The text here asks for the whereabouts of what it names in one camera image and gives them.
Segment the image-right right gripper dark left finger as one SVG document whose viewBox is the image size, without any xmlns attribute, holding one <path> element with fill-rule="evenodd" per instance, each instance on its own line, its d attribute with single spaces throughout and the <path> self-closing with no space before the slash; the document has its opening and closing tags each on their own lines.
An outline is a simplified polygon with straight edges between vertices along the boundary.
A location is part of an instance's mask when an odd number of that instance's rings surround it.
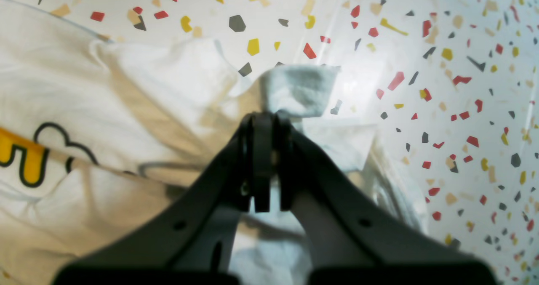
<svg viewBox="0 0 539 285">
<path fill-rule="evenodd" d="M 271 200 L 273 116 L 248 114 L 186 193 L 123 239 L 63 268 L 56 285 L 238 285 L 237 224 Z"/>
</svg>

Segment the image-right right gripper white right finger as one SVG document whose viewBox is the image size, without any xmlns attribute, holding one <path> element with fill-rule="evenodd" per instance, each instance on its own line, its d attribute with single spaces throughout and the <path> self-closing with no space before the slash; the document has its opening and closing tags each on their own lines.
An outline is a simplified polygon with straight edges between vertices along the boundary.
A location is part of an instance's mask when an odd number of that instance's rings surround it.
<svg viewBox="0 0 539 285">
<path fill-rule="evenodd" d="M 273 117 L 280 207 L 310 243 L 309 285 L 494 285 L 487 265 L 408 227 L 356 188 L 321 147 Z"/>
</svg>

